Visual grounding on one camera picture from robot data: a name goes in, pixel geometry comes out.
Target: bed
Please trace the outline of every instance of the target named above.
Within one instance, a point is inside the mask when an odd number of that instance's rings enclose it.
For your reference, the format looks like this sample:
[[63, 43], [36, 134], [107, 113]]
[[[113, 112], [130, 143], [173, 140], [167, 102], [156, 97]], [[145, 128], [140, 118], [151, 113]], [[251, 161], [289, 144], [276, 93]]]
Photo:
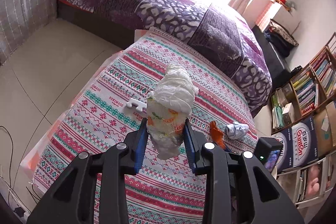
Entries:
[[[34, 172], [33, 183], [42, 192], [56, 180], [81, 151], [106, 151], [138, 129], [144, 114], [127, 108], [130, 98], [146, 101], [147, 94], [163, 77], [169, 63], [179, 63], [199, 88], [192, 115], [193, 129], [208, 140], [209, 123], [219, 129], [238, 121], [249, 126], [241, 140], [224, 136], [234, 152], [253, 151], [256, 129], [241, 90], [201, 54], [166, 32], [152, 27], [128, 49], [109, 58], [75, 98], [71, 108], [24, 158], [21, 167]], [[181, 154], [163, 161], [156, 158], [148, 140], [142, 169], [126, 176], [130, 223], [201, 223], [206, 177], [194, 176], [184, 145]], [[94, 222], [98, 223], [100, 177], [98, 177]]]
[[135, 29], [157, 27], [231, 78], [252, 112], [268, 100], [272, 81], [263, 52], [243, 17], [228, 6], [211, 0], [58, 0], [58, 15], [105, 39], [113, 37], [122, 48], [132, 44]]

